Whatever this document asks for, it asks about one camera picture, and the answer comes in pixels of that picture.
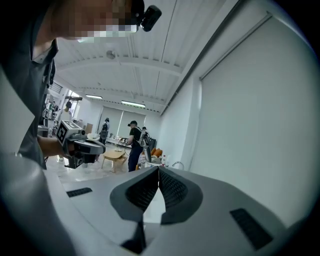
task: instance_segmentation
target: white curtain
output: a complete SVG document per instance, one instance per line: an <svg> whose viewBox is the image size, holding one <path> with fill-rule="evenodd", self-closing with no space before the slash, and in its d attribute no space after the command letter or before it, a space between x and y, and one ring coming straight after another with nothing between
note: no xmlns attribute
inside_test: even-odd
<svg viewBox="0 0 320 256"><path fill-rule="evenodd" d="M99 123L99 132L101 131L106 118L109 118L110 120L109 135L113 134L114 136L116 136L118 132L121 115L122 115L122 110L104 106L102 110L100 123Z"/></svg>

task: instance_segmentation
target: gray panel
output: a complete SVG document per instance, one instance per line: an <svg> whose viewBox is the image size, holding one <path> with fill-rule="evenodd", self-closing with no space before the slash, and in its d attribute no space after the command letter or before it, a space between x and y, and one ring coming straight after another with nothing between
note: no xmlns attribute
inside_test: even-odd
<svg viewBox="0 0 320 256"><path fill-rule="evenodd" d="M200 186L203 202L199 209L185 222L162 225L156 234L148 238L143 255L238 255L255 250L245 237L230 211L244 208L272 236L285 231L282 222L268 209L236 187L215 179L170 168L176 174ZM109 202L110 192L118 184L143 173L144 170L124 175L64 184L66 191L89 187L92 192L72 197L81 214L99 232L115 243L128 238L134 226L120 219Z"/></svg>
<svg viewBox="0 0 320 256"><path fill-rule="evenodd" d="M42 247L48 250L48 246L52 242L51 233L42 232L50 226L48 220L54 220L52 217L45 218L42 213L50 213L52 216L58 217L70 238L71 242L67 244L74 248L77 255L131 255L119 244L133 236L137 224L119 217L110 204L110 193L117 185L143 174L149 168L113 177L68 183L63 187L55 173L47 170L43 173L37 164L22 157L2 158L1 164L0 181L3 183L1 196L5 197L7 205L11 206L11 215L15 216L15 221L20 223L28 234L33 234L32 237L38 245L42 242ZM199 209L187 221L173 225L162 225L159 229L156 226L153 230L147 229L148 247L143 255L215 254L233 256L254 253L254 248L230 215L230 211L239 208L245 209L275 238L277 243L286 240L286 229L281 221L271 211L239 189L226 182L191 172L173 168L170 170L197 184L203 192L203 201ZM29 188L25 193L22 193L21 197L14 196L15 191L19 191L17 190L19 186ZM72 198L69 198L66 193L66 191L85 187L91 188L92 192ZM51 200L47 200L48 191ZM54 206L54 210L43 211L49 209L50 205ZM29 217L31 221L24 221L23 215L17 215L23 206L28 206L28 209L31 210L30 213L33 212L34 216L37 216L36 212L38 211L42 217ZM58 228L58 222L51 227ZM63 244L67 241L68 238L65 237L59 243ZM273 244L274 241L263 250L272 248Z"/></svg>

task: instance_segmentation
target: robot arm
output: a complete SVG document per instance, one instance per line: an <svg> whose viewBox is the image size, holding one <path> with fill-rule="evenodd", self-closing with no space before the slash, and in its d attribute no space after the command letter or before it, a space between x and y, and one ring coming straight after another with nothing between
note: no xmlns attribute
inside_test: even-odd
<svg viewBox="0 0 320 256"><path fill-rule="evenodd" d="M85 130L72 121L61 121L56 133L69 165L65 167L76 169L83 163L94 163L100 154L106 151L105 145L99 141L88 139ZM68 150L68 145L74 144L74 154Z"/></svg>

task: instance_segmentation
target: white wall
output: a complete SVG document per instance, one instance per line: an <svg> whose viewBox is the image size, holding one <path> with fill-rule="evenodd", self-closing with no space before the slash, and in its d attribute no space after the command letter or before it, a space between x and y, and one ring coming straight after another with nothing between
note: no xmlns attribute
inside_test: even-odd
<svg viewBox="0 0 320 256"><path fill-rule="evenodd" d="M83 98L79 104L77 119L82 119L84 125L92 124L92 133L96 133L103 106L86 98Z"/></svg>
<svg viewBox="0 0 320 256"><path fill-rule="evenodd" d="M229 22L223 30L223 34L214 42L206 55L191 73L189 79L183 85L179 94L185 91L185 95L173 100L161 116L161 127L159 132L159 144L166 152L173 153L170 162L181 161L185 165L185 170L190 169L194 152L195 140L197 139L199 107L201 97L199 96L201 77L225 52L232 47L243 35L266 16L266 10L257 1L248 1L233 16L233 22Z"/></svg>
<svg viewBox="0 0 320 256"><path fill-rule="evenodd" d="M193 86L193 79L189 79L161 117L159 139L156 147L163 150L162 155L170 155L171 164L175 161L182 162L194 91Z"/></svg>
<svg viewBox="0 0 320 256"><path fill-rule="evenodd" d="M191 171L232 184L286 226L318 195L316 56L271 18L202 81Z"/></svg>
<svg viewBox="0 0 320 256"><path fill-rule="evenodd" d="M146 131L150 134L150 136L153 139L158 140L161 126L160 116L154 114L147 114L145 116L144 126L146 127Z"/></svg>

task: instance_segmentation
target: white ceiling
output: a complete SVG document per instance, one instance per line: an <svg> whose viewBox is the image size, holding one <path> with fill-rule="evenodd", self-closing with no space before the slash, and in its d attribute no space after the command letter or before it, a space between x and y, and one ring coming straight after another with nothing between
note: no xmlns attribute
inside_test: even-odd
<svg viewBox="0 0 320 256"><path fill-rule="evenodd" d="M55 81L102 104L144 103L161 113L210 37L238 0L144 0L162 16L150 32L107 42L59 39ZM110 60L106 52L117 57Z"/></svg>

